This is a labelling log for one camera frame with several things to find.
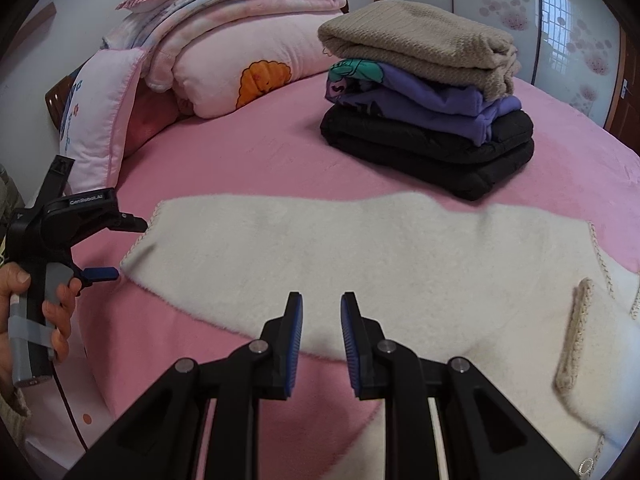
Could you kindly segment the beige sleeve forearm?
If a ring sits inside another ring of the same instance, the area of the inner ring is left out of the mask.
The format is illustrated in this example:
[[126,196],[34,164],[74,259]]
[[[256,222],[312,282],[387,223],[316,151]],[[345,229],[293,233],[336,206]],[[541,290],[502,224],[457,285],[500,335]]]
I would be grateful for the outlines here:
[[[10,215],[24,202],[13,180],[1,167],[1,233],[6,232]],[[15,263],[1,266],[1,417],[10,426],[16,420],[22,422],[28,409],[21,393],[13,385],[12,352],[8,336],[10,299],[13,294],[21,294],[30,283],[30,277]]]

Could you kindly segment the person's left hand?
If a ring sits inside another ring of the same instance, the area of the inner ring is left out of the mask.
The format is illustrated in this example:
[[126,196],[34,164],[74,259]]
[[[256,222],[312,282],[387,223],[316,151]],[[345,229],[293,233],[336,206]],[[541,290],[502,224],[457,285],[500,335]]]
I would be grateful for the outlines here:
[[[8,400],[13,393],[12,354],[9,342],[8,318],[10,299],[13,295],[24,294],[30,285],[30,275],[15,263],[7,263],[1,268],[1,396]],[[68,285],[58,285],[58,304],[44,300],[42,313],[53,324],[51,342],[58,362],[63,362],[70,353],[68,340],[72,333],[70,321],[76,307],[76,297],[81,289],[81,281],[72,278]]]

